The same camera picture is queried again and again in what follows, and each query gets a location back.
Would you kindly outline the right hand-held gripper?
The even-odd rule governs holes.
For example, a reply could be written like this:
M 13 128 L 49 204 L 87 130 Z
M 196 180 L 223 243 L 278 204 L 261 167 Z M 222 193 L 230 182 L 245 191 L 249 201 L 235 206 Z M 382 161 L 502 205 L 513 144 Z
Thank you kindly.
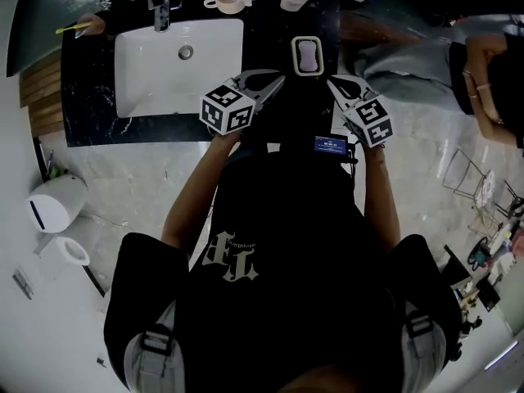
M 356 75 L 337 75 L 327 85 L 346 123 L 362 144 L 381 146 L 393 135 L 391 116 L 383 106 L 385 98 Z

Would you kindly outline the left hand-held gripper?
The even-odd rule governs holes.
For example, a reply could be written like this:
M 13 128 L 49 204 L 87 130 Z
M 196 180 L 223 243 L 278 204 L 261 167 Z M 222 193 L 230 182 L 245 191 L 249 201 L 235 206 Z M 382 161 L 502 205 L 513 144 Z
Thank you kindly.
M 220 135 L 249 127 L 285 79 L 286 75 L 277 70 L 243 71 L 201 97 L 199 120 Z

